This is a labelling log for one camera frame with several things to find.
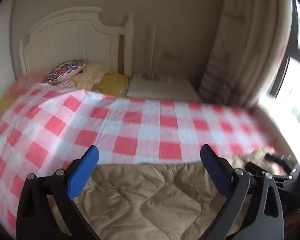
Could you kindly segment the dark framed window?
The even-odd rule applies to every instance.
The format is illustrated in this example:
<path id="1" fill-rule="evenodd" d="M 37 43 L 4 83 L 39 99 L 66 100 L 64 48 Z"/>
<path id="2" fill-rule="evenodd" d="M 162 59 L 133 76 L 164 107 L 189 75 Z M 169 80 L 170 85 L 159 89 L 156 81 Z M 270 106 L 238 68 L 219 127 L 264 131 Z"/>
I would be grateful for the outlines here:
<path id="1" fill-rule="evenodd" d="M 300 3 L 292 0 L 292 25 L 288 46 L 270 95 L 278 99 L 300 124 Z"/>

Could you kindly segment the beige checkered pillow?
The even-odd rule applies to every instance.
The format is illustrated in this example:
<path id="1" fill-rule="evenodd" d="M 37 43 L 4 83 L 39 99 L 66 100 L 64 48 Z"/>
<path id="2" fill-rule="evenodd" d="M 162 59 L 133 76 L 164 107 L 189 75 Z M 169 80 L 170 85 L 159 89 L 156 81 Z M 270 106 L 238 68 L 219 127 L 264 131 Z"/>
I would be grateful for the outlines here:
<path id="1" fill-rule="evenodd" d="M 99 63 L 87 63 L 86 67 L 77 75 L 55 84 L 55 86 L 92 90 L 94 86 L 98 86 L 107 73 L 108 70 L 105 66 Z"/>

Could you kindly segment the white wardrobe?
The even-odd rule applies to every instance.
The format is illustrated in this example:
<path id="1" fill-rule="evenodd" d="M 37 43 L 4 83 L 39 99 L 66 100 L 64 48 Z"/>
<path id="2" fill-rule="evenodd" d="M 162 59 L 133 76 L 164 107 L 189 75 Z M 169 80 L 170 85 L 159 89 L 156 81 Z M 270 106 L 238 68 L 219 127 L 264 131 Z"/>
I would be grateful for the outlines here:
<path id="1" fill-rule="evenodd" d="M 0 98 L 15 82 L 11 58 L 11 18 L 14 0 L 0 3 Z"/>

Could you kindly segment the red white checkered bed cover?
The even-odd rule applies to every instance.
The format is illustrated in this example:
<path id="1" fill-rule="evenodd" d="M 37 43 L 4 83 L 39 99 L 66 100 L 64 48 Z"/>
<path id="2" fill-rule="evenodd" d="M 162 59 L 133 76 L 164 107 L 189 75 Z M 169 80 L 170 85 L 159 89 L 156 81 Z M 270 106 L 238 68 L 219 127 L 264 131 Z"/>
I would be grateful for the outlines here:
<path id="1" fill-rule="evenodd" d="M 249 110 L 197 102 L 115 98 L 35 84 L 0 111 L 0 223 L 15 236 L 29 173 L 48 176 L 95 145 L 100 163 L 199 160 L 209 144 L 221 156 L 250 154 L 274 139 Z"/>

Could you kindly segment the beige quilted knit-sleeve jacket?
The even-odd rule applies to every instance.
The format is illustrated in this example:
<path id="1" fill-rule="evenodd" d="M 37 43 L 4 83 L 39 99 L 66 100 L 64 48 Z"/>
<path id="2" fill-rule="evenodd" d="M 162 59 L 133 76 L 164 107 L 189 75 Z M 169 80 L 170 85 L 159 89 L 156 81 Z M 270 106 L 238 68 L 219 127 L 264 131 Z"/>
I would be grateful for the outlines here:
<path id="1" fill-rule="evenodd" d="M 225 198 L 194 146 L 181 161 L 101 155 L 74 203 L 101 239 L 198 239 Z"/>

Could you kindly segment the white bedside table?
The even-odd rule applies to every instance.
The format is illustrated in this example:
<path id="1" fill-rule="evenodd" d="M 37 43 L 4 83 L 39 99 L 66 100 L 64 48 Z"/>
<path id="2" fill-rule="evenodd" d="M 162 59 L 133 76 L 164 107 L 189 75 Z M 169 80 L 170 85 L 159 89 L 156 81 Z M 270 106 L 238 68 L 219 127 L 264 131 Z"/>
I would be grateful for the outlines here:
<path id="1" fill-rule="evenodd" d="M 167 101 L 200 102 L 201 99 L 190 81 L 184 77 L 164 77 L 156 79 L 134 75 L 126 91 L 131 99 L 151 99 Z"/>

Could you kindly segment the patterned window curtain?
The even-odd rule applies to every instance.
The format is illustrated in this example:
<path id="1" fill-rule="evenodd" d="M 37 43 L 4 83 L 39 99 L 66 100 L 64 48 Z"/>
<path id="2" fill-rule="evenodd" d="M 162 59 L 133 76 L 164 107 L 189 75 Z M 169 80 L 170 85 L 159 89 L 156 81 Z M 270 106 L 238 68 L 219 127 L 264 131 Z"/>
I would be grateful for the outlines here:
<path id="1" fill-rule="evenodd" d="M 227 106 L 256 105 L 282 63 L 291 25 L 292 0 L 224 0 L 200 97 Z"/>

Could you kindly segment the patterned round cushion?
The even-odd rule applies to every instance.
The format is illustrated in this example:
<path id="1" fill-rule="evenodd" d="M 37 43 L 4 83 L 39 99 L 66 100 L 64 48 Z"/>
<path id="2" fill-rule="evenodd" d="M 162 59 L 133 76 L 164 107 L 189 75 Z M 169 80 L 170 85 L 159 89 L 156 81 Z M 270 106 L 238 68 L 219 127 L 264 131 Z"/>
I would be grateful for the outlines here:
<path id="1" fill-rule="evenodd" d="M 51 85 L 64 82 L 81 72 L 86 65 L 86 60 L 71 60 L 64 62 L 47 74 L 45 82 Z"/>

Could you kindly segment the yellow pillow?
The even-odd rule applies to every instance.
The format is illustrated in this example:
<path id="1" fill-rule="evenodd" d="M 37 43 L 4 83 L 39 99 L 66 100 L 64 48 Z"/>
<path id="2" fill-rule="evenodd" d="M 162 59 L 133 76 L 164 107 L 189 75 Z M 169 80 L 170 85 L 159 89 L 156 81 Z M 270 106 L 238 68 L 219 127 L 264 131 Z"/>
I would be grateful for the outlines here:
<path id="1" fill-rule="evenodd" d="M 110 73 L 103 77 L 97 90 L 102 94 L 125 98 L 129 79 L 119 73 Z"/>

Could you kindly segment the slim metal desk lamp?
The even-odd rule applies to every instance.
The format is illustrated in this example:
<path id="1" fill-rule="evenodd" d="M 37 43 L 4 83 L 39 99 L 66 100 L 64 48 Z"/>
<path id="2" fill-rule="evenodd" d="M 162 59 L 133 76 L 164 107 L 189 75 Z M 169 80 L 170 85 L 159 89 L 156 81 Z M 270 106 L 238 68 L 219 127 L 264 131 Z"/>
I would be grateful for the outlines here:
<path id="1" fill-rule="evenodd" d="M 157 38 L 157 25 L 154 23 L 153 29 L 152 29 L 151 58 L 150 58 L 150 64 L 149 64 L 149 71 L 146 72 L 142 77 L 145 80 L 157 80 L 158 79 L 153 74 L 156 38 Z"/>

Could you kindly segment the white wooden headboard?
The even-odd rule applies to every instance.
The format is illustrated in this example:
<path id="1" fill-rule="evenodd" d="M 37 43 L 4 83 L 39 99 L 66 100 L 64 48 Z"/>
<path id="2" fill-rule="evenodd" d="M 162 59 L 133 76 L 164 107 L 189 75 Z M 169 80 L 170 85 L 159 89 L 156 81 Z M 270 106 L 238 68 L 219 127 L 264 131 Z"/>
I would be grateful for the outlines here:
<path id="1" fill-rule="evenodd" d="M 73 7 L 53 12 L 33 25 L 19 42 L 24 75 L 48 72 L 59 64 L 84 59 L 130 77 L 133 71 L 134 14 L 124 25 L 100 20 L 102 8 Z"/>

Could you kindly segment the wall power socket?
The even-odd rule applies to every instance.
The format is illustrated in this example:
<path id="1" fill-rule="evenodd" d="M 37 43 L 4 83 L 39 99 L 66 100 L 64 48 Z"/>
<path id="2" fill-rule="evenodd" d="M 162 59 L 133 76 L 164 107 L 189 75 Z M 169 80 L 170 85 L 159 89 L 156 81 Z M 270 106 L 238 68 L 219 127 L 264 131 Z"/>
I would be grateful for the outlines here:
<path id="1" fill-rule="evenodd" d="M 182 53 L 173 53 L 171 51 L 163 50 L 161 57 L 166 60 L 181 61 L 183 55 Z"/>

